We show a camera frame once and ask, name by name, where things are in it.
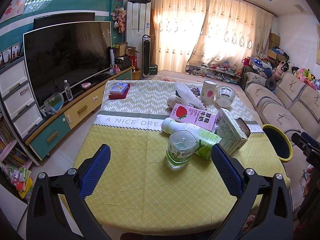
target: yellow ring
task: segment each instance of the yellow ring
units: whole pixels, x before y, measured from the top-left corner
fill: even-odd
[[[279,128],[277,128],[276,126],[274,126],[274,125],[271,125],[271,124],[264,124],[264,125],[262,125],[262,130],[264,129],[264,128],[271,128],[271,129],[273,129],[273,130],[276,130],[279,134],[281,134],[281,136],[284,138],[284,140],[286,141],[286,143],[287,143],[287,145],[288,145],[288,147],[289,147],[289,158],[287,158],[287,159],[284,159],[284,158],[281,158],[281,157],[279,157],[278,156],[278,158],[281,160],[281,162],[283,162],[283,163],[287,163],[289,160],[291,160],[292,159],[292,156],[293,156],[293,149],[292,149],[292,145],[291,145],[291,143],[290,143],[290,140],[289,140],[289,138],[279,129]]]

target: paper cup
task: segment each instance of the paper cup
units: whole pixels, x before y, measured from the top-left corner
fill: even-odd
[[[233,88],[228,86],[217,87],[216,101],[220,107],[226,108],[231,106],[235,97],[236,97],[236,92],[233,90]]]
[[[207,106],[213,105],[214,94],[217,89],[217,83],[211,80],[203,82],[200,100]]]

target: tile floor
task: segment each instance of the tile floor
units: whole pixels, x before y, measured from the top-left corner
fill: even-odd
[[[35,165],[31,166],[31,178],[36,181],[36,177],[42,171],[45,171],[49,176],[64,174],[74,163],[76,156],[81,148],[81,145],[91,127],[96,116],[98,114],[98,109],[95,112],[89,114],[80,124],[77,125],[58,145],[52,149],[51,157],[45,158],[41,163],[40,167]],[[74,233],[82,236],[78,226],[71,218],[69,212],[64,207],[66,218],[69,225]],[[27,211],[25,212],[23,218],[20,221],[18,227],[19,235],[26,240],[26,223],[27,223]],[[112,238],[112,240],[120,240],[121,234],[125,233],[115,228],[105,227],[104,230]]]

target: bottle cap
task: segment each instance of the bottle cap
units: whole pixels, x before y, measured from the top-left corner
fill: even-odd
[[[161,130],[165,133],[170,134],[169,132],[169,123],[172,121],[173,119],[170,117],[167,117],[166,119],[163,120],[162,125],[161,125]]]

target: green wall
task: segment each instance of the green wall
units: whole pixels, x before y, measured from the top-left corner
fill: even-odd
[[[110,21],[111,12],[117,3],[120,7],[123,6],[123,0],[50,0],[40,4],[37,9],[30,9],[33,4],[27,4],[22,15],[0,23],[0,51],[18,42],[21,45],[23,33],[33,29],[33,19],[44,13],[92,10],[96,11],[96,21]],[[123,41],[123,35],[118,33],[118,29],[112,28],[111,32],[112,43]]]

